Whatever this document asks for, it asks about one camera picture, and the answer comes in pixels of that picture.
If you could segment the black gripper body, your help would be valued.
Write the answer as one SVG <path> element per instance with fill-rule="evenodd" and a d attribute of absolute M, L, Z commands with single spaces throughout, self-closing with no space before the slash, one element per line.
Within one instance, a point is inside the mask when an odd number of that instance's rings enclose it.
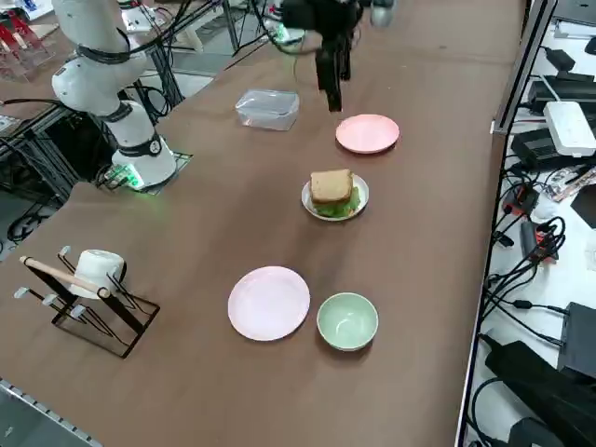
<path fill-rule="evenodd" d="M 281 21 L 287 28 L 314 31 L 324 41 L 351 34 L 362 14 L 358 1 L 285 0 L 281 3 Z"/>

